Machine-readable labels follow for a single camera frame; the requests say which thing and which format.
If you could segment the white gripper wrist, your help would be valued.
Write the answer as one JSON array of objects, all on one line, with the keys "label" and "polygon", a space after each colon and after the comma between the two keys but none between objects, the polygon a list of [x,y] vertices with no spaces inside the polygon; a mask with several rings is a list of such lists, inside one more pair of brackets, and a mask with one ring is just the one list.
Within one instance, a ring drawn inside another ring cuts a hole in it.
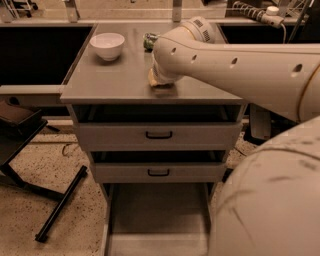
[{"label": "white gripper wrist", "polygon": [[152,62],[148,73],[148,81],[151,87],[172,84],[182,79],[183,76],[177,71],[175,64]]}]

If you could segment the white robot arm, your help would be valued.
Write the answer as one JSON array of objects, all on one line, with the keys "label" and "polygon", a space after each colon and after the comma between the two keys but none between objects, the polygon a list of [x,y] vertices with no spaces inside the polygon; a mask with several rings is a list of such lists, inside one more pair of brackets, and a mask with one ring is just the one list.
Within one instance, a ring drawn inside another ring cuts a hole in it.
[{"label": "white robot arm", "polygon": [[217,44],[194,17],[158,37],[151,85],[198,79],[293,122],[228,177],[208,256],[320,256],[320,48]]}]

